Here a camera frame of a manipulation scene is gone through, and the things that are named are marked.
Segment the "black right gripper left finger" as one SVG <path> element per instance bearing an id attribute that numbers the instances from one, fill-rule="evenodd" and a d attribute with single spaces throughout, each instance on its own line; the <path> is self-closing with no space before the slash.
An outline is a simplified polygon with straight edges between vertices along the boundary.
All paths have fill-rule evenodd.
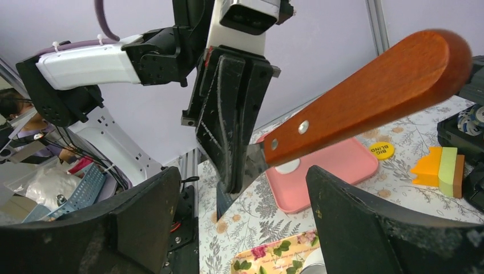
<path id="1" fill-rule="evenodd" d="M 1 227 L 1 272 L 160 273 L 180 181 L 169 167 L 54 221 Z"/>

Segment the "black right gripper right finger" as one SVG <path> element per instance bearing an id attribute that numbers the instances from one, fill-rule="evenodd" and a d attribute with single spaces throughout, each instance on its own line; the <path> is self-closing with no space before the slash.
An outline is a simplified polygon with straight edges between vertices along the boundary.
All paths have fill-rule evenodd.
<path id="1" fill-rule="evenodd" d="M 482 273 L 483 225 L 413 211 L 319 166 L 306 175 L 328 273 Z"/>

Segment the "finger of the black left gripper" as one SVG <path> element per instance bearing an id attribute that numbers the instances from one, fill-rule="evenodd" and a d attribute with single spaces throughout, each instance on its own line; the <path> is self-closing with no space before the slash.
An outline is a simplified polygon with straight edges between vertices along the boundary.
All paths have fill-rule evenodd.
<path id="1" fill-rule="evenodd" d="M 239 97 L 236 103 L 235 193 L 239 193 L 243 187 L 247 146 L 272 74 L 273 68 L 269 62 L 250 62 L 242 74 Z"/>
<path id="2" fill-rule="evenodd" d="M 210 72 L 207 97 L 196 131 L 197 140 L 216 168 L 225 193 L 240 192 L 242 184 L 237 98 L 244 66 L 241 58 L 219 56 L 215 69 Z"/>

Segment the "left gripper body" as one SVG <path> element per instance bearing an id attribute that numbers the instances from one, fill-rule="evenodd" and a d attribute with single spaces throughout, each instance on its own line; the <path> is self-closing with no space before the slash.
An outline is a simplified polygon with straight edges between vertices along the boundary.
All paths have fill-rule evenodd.
<path id="1" fill-rule="evenodd" d="M 290 1 L 214 1 L 207 41 L 197 68 L 197 78 L 187 110 L 182 112 L 184 126 L 199 125 L 202 105 L 207 97 L 210 72 L 221 55 L 233 55 L 250 62 L 269 62 L 265 58 L 266 32 L 295 15 Z M 281 70 L 272 65 L 272 78 Z"/>

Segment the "floral yellow tray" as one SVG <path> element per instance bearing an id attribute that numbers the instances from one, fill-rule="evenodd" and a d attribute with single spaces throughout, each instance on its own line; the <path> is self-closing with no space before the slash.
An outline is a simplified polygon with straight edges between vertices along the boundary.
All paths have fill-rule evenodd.
<path id="1" fill-rule="evenodd" d="M 314 229 L 240 252 L 232 259 L 229 272 L 301 273 L 311 264 L 311 254 L 319 250 L 319 235 Z"/>

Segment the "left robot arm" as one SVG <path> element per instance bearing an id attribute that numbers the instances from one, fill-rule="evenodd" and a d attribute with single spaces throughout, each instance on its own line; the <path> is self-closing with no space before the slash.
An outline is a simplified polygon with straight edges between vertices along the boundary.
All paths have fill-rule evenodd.
<path id="1" fill-rule="evenodd" d="M 171 27 L 119 38 L 109 28 L 103 1 L 95 1 L 102 35 L 53 43 L 18 62 L 17 71 L 38 113 L 69 128 L 108 157 L 138 185 L 160 165 L 122 133 L 103 104 L 101 84 L 187 86 L 196 70 L 181 122 L 192 126 L 226 194 L 243 192 L 268 166 L 250 139 L 272 78 L 280 69 L 264 56 L 265 33 L 291 18 L 289 1 L 173 1 Z"/>

